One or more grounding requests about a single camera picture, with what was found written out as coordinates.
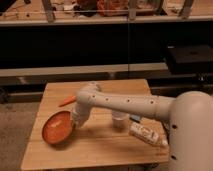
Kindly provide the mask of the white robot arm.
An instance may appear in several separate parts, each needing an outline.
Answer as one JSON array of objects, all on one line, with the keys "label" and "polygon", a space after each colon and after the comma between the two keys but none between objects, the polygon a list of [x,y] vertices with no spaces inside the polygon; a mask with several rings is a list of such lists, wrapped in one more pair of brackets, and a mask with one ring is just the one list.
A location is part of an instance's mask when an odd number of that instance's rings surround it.
[{"label": "white robot arm", "polygon": [[169,171],[213,171],[213,97],[200,91],[176,98],[104,93],[96,82],[77,92],[73,120],[82,126],[93,107],[135,114],[170,126]]}]

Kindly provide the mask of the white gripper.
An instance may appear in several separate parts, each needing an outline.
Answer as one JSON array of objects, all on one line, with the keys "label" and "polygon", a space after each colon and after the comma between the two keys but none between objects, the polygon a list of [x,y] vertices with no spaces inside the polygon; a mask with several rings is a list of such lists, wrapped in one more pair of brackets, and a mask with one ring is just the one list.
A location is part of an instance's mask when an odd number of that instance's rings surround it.
[{"label": "white gripper", "polygon": [[91,107],[89,105],[77,102],[72,108],[72,118],[77,127],[82,127],[89,119]]}]

